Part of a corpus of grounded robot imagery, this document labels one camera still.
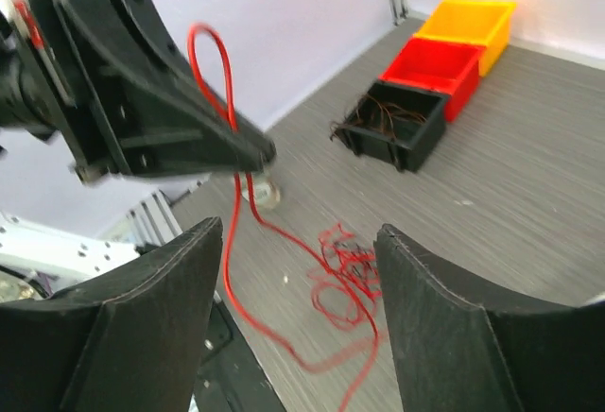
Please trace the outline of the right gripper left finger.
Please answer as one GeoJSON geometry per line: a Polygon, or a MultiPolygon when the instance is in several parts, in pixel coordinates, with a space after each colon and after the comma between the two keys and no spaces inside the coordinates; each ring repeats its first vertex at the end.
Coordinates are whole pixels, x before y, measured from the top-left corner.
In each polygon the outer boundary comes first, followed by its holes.
{"type": "Polygon", "coordinates": [[[209,217],[46,300],[1,307],[5,411],[185,411],[222,251],[209,217]]]}

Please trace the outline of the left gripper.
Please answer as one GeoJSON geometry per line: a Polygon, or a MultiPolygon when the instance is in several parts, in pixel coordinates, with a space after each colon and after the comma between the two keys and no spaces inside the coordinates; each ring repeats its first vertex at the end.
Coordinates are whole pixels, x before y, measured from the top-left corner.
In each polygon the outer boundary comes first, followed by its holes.
{"type": "Polygon", "coordinates": [[[199,90],[151,0],[11,0],[37,135],[58,131],[83,182],[257,172],[275,144],[199,90]]]}

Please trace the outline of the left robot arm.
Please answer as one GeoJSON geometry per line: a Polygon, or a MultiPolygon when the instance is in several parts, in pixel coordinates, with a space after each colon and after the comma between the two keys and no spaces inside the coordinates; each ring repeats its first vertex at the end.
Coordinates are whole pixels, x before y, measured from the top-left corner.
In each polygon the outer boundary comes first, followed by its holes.
{"type": "Polygon", "coordinates": [[[85,183],[254,173],[276,155],[152,0],[1,0],[1,125],[60,134],[85,183]]]}

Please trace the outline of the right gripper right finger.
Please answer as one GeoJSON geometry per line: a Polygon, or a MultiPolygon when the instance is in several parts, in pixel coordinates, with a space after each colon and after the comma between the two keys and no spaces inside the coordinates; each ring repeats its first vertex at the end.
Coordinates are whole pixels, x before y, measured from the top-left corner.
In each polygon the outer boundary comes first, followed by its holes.
{"type": "Polygon", "coordinates": [[[537,299],[424,248],[390,224],[374,244],[407,411],[600,411],[604,305],[537,299]]]}

